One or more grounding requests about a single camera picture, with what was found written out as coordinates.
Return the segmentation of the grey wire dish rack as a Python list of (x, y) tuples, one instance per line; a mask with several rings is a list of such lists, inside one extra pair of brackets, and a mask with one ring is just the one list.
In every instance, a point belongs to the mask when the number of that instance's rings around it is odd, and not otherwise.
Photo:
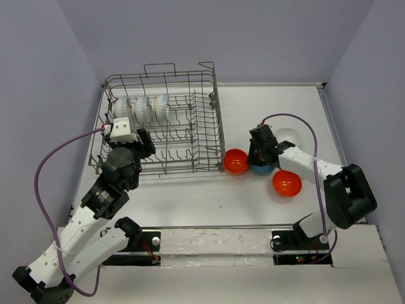
[[(142, 173), (150, 179), (175, 174), (216, 172), (223, 168), (225, 138), (221, 120), (215, 64), (200, 61), (198, 68), (179, 70), (173, 63), (145, 64), (140, 73), (107, 77), (98, 106), (95, 126), (113, 121), (112, 105), (127, 97), (133, 107), (141, 96), (149, 96), (151, 121), (141, 124), (132, 112), (133, 129), (151, 133), (156, 153), (142, 160)], [(169, 95), (166, 123), (159, 123), (153, 101)]]

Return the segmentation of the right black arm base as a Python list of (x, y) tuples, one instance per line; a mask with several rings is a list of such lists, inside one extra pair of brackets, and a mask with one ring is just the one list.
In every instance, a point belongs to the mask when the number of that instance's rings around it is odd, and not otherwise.
[(293, 230), (275, 230), (269, 245), (274, 265), (333, 265), (330, 245), (319, 236), (300, 238)]

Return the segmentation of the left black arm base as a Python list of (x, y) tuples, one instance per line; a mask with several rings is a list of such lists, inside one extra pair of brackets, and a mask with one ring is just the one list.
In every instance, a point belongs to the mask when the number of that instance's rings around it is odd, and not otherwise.
[(128, 246), (112, 254), (103, 262), (103, 266), (160, 266), (161, 232), (147, 229), (142, 232), (138, 243), (129, 241)]

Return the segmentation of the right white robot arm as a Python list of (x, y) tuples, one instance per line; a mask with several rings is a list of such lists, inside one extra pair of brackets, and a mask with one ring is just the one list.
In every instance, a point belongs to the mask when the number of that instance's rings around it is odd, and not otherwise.
[(377, 209), (373, 191), (358, 165), (343, 167), (318, 160), (291, 142), (278, 142), (265, 124), (249, 133), (248, 164), (272, 165), (280, 172), (294, 173), (314, 184), (318, 192), (323, 192), (321, 197), (325, 202), (320, 209), (293, 225), (290, 240), (296, 247), (308, 247), (325, 231), (348, 229)]

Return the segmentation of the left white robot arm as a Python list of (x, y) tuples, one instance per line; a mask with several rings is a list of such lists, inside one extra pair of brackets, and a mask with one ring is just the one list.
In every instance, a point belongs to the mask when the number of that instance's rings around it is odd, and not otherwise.
[(43, 254), (28, 266), (18, 267), (12, 277), (36, 303), (66, 303), (73, 293), (92, 297), (77, 284), (112, 254), (133, 250), (142, 239), (142, 229), (128, 217), (120, 218), (98, 241), (89, 240), (129, 201), (128, 192), (137, 189), (142, 171), (141, 161), (155, 154), (149, 131), (117, 131), (110, 125), (99, 129), (111, 151), (101, 165), (101, 174), (82, 198), (69, 223), (58, 232), (46, 212), (39, 194), (39, 174), (50, 152), (37, 167), (34, 193), (54, 240)]

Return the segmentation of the blue bowl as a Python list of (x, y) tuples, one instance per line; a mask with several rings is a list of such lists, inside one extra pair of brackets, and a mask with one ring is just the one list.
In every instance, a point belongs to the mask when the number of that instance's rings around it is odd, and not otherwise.
[(270, 175), (274, 170), (275, 167), (273, 165), (265, 165), (265, 166), (257, 166), (257, 165), (250, 165), (251, 170), (260, 176), (267, 176)]

